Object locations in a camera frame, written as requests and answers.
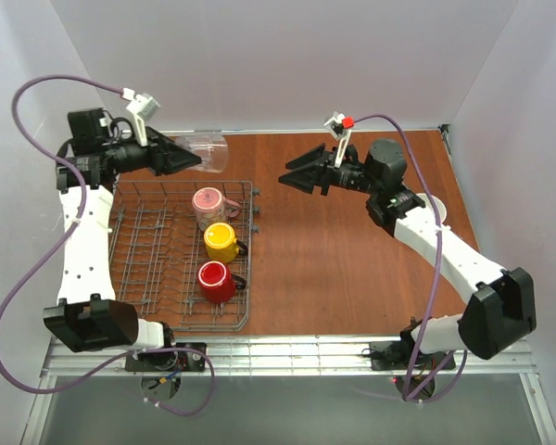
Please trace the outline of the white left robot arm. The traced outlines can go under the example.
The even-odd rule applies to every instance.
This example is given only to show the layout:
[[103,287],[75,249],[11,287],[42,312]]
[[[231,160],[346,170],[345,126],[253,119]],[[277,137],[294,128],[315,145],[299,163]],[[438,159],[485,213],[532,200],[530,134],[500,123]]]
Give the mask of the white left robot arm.
[[202,159],[188,146],[146,128],[143,145],[135,135],[120,136],[118,121],[103,108],[72,111],[71,138],[58,153],[76,167],[57,167],[57,190],[64,227],[64,266],[57,303],[44,309],[45,327],[71,351],[109,348],[160,349],[171,346],[164,323],[139,317],[130,303],[118,301],[109,270],[109,217],[119,174],[149,169],[169,175],[194,167]]

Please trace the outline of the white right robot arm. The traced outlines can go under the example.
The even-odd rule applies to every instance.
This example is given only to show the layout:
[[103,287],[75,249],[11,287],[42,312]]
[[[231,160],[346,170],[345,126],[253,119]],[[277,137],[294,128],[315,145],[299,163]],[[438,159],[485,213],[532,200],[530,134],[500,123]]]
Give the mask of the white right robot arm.
[[372,221],[428,261],[466,304],[460,314],[411,323],[382,359],[406,363],[413,353],[467,350],[489,360],[536,330],[532,276],[487,259],[437,223],[424,199],[404,184],[407,161],[398,142],[374,141],[364,160],[350,146],[342,162],[335,160],[335,151],[319,145],[289,161],[279,181],[307,194],[319,188],[325,195],[332,186],[367,194]]

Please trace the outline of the clear glass cup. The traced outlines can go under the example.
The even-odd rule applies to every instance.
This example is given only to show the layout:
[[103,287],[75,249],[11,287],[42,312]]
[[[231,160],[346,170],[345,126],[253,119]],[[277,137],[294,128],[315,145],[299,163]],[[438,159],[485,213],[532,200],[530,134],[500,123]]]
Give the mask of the clear glass cup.
[[229,163],[229,147],[219,133],[189,133],[175,137],[178,145],[188,148],[201,158],[201,162],[191,171],[221,173]]

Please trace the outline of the dark red mug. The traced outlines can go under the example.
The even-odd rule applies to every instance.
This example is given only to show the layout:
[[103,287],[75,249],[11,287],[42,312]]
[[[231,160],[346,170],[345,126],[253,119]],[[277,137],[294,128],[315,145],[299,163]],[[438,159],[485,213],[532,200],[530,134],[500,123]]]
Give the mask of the dark red mug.
[[438,212],[441,223],[446,220],[448,215],[447,208],[440,198],[436,196],[428,197],[425,193],[418,193],[417,197],[424,202],[425,206],[430,210],[432,215],[435,215],[436,211]]

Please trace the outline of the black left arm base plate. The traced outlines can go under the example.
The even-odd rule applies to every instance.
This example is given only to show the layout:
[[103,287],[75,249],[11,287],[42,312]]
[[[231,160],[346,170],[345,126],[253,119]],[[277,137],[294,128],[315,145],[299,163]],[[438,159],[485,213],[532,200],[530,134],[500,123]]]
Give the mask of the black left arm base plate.
[[194,352],[177,351],[161,354],[138,354],[136,358],[127,357],[124,370],[127,372],[172,373],[174,371],[202,372],[206,368],[206,361],[201,353],[207,352],[205,342],[180,343],[178,348],[194,350]]

